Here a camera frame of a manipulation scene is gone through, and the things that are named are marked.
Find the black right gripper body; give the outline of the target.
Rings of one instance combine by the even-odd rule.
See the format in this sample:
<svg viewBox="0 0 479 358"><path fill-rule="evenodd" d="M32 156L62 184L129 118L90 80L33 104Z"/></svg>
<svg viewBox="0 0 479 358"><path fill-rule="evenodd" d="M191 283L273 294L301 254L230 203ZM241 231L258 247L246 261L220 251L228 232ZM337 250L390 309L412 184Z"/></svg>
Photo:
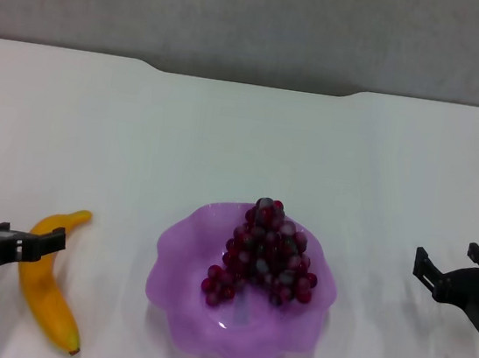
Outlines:
<svg viewBox="0 0 479 358"><path fill-rule="evenodd" d="M464 311L479 333L479 268L464 268L441 273L433 281L434 301Z"/></svg>

